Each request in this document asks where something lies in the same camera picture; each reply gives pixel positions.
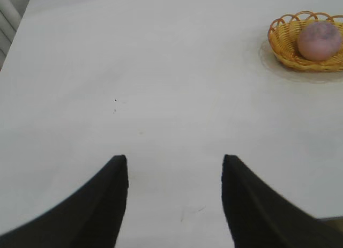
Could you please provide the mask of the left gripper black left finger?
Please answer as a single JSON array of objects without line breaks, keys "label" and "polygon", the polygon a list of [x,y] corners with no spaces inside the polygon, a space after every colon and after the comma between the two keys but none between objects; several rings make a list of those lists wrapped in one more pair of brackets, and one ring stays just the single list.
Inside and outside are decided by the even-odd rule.
[{"label": "left gripper black left finger", "polygon": [[116,155],[60,204],[1,235],[1,247],[114,247],[128,188],[127,159]]}]

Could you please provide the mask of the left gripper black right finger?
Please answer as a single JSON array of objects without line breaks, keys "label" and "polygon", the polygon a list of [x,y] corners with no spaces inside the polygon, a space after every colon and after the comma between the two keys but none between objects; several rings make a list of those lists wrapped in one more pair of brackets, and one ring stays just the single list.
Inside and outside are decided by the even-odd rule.
[{"label": "left gripper black right finger", "polygon": [[312,217],[236,155],[223,157],[221,200],[235,247],[342,247],[341,217]]}]

